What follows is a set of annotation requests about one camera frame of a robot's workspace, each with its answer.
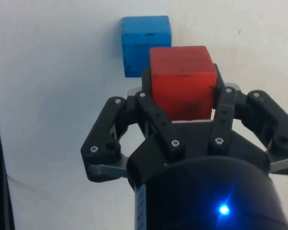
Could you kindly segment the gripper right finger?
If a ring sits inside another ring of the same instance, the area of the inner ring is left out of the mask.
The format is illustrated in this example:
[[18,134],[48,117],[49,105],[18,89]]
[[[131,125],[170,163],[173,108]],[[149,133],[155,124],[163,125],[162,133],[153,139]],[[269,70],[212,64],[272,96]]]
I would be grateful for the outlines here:
[[[225,84],[217,64],[214,119],[210,129],[207,164],[225,168],[258,168],[265,174],[288,174],[288,114],[264,91],[244,94]],[[239,120],[266,148],[259,149],[232,129]]]

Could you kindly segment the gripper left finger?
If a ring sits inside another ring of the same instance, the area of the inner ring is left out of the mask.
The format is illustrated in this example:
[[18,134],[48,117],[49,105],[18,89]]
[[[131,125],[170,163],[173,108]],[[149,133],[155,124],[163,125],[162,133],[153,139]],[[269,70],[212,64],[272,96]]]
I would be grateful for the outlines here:
[[[133,124],[145,140],[126,157],[120,139]],[[98,183],[124,177],[131,184],[142,184],[166,164],[182,160],[185,151],[178,131],[152,98],[150,69],[142,71],[142,87],[134,95],[107,100],[81,147],[86,175]]]

